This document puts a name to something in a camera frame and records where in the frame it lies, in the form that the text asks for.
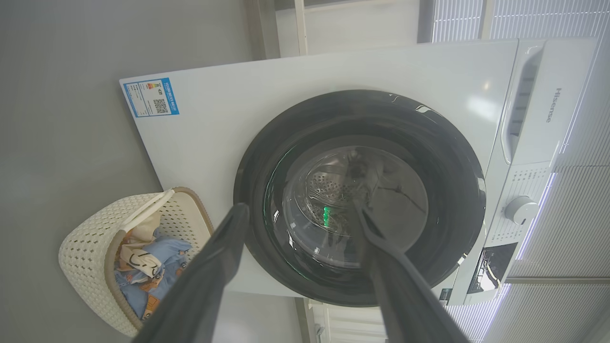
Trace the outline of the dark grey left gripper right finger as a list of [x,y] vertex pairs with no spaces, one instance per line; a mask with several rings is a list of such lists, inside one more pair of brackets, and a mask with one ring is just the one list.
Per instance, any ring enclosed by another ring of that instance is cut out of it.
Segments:
[[381,308],[388,343],[470,343],[416,267],[357,200],[352,201],[352,237]]

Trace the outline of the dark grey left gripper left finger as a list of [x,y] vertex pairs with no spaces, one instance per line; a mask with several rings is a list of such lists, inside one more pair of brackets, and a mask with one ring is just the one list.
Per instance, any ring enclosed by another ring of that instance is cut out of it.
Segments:
[[212,343],[225,287],[250,232],[250,208],[233,205],[132,343]]

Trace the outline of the blue garment with orange prints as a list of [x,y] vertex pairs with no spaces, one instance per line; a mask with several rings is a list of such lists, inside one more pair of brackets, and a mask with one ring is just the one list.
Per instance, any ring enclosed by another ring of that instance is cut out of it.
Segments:
[[155,230],[155,237],[154,243],[144,247],[145,251],[161,261],[161,267],[155,276],[146,277],[140,272],[118,271],[118,251],[114,261],[114,277],[118,287],[140,321],[151,317],[161,300],[175,285],[177,278],[188,265],[187,253],[192,247],[186,241],[161,236],[158,230]]

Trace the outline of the blue and cream garment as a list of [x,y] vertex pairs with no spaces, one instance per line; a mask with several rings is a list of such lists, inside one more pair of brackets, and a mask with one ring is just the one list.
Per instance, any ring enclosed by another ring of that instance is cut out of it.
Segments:
[[122,240],[118,250],[118,271],[140,272],[153,277],[161,267],[161,261],[144,250],[154,243],[155,230],[161,224],[161,213],[155,212],[132,228]]

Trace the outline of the round black glass washer door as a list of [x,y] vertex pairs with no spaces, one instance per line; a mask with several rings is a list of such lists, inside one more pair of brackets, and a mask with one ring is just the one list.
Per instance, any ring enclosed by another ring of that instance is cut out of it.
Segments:
[[377,306],[350,232],[353,201],[431,287],[471,251],[486,210],[464,135],[418,101],[366,90],[314,96],[277,115],[248,146],[233,200],[250,206],[246,246],[266,272],[346,307]]

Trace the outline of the white front-load washing machine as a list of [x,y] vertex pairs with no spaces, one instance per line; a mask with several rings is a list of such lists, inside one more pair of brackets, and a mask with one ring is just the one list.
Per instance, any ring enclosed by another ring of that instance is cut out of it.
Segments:
[[[178,115],[132,116],[162,187],[192,189],[214,223],[235,204],[234,183],[248,146],[286,109],[314,96],[366,90],[405,96],[436,111],[473,148],[484,175],[486,210],[471,251],[459,258],[455,271],[431,288],[443,305],[473,305],[490,302],[504,289],[509,268],[519,258],[534,221],[515,224],[506,219],[505,207],[520,196],[541,205],[543,187],[551,179],[565,139],[551,161],[527,165],[505,161],[499,130],[521,40],[428,43],[249,61],[126,78],[120,85],[170,79]],[[499,287],[468,294],[482,248],[511,243],[517,243],[516,251]],[[275,280],[249,249],[228,289],[305,297]]]

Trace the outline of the black display panel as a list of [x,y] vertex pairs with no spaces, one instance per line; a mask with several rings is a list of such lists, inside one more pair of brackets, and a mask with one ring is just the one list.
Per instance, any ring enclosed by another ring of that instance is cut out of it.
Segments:
[[516,247],[517,243],[511,243],[482,248],[467,293],[481,293],[497,289],[512,261]]

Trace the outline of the cream perforated laundry basket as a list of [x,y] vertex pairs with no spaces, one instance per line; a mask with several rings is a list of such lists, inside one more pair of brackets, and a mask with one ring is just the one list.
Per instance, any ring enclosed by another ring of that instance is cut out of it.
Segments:
[[126,234],[155,213],[161,234],[191,243],[187,259],[201,251],[214,231],[198,195],[175,187],[116,200],[72,230],[59,249],[59,265],[76,293],[105,323],[128,337],[134,337],[143,323],[115,280],[115,255]]

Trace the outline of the white control knob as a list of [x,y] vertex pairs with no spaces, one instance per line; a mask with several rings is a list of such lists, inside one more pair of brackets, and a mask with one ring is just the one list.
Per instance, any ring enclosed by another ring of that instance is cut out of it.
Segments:
[[518,225],[531,223],[539,213],[539,204],[530,197],[520,196],[514,198],[505,207],[506,219]]

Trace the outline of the blue energy label sticker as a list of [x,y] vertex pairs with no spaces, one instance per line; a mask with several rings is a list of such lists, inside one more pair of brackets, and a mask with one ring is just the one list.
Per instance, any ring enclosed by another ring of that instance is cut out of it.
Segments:
[[169,78],[125,82],[122,90],[136,119],[179,114]]

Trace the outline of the white detergent drawer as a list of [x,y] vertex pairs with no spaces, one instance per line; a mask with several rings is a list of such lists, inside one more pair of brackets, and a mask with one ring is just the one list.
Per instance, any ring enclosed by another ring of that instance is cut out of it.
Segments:
[[500,146],[509,165],[551,161],[567,134],[595,38],[521,40]]

